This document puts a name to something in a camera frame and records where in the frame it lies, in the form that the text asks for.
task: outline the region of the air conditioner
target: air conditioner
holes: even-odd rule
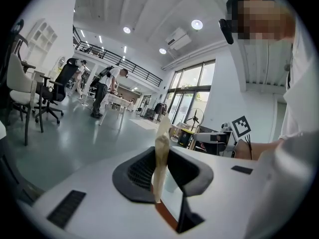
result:
[[[166,38],[166,42],[170,49],[179,50],[181,47],[190,43],[191,39],[186,32],[179,27],[173,32],[173,34]]]

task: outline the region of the hand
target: hand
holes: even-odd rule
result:
[[[248,143],[240,139],[235,147],[235,158],[249,159],[250,160],[250,150]]]

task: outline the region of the black railing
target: black railing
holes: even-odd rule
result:
[[[79,35],[77,34],[77,31],[74,28],[73,40],[77,39],[77,37],[79,38]],[[160,85],[160,82],[162,81],[161,78],[150,73],[148,70],[138,66],[137,64],[131,62],[130,60],[124,59],[123,57],[111,51],[102,49],[101,47],[98,47],[96,45],[92,45],[90,43],[81,41],[81,39],[80,39],[80,42],[75,46],[75,49],[94,55],[96,57],[99,57],[100,59],[116,64],[118,66],[121,66],[124,69],[127,69],[129,73],[135,74],[139,76],[140,78],[147,80],[148,82],[152,83],[153,85],[157,87]]]

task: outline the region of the recessed light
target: recessed light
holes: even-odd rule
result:
[[[159,50],[159,52],[160,52],[161,54],[166,54],[166,50],[165,50],[164,48],[161,48],[161,49]]]
[[[200,20],[195,19],[191,22],[191,26],[196,30],[200,30],[203,28],[203,23]]]
[[[124,27],[123,30],[124,30],[124,32],[125,32],[126,34],[131,33],[131,30],[130,30],[127,26]]]

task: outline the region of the black pants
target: black pants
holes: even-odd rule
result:
[[[95,92],[95,102],[93,103],[93,110],[92,113],[97,115],[100,112],[100,106],[101,106],[101,101],[103,100],[103,98],[105,97],[105,94],[107,92],[107,87],[105,84],[103,83],[98,83],[98,87],[96,89]]]

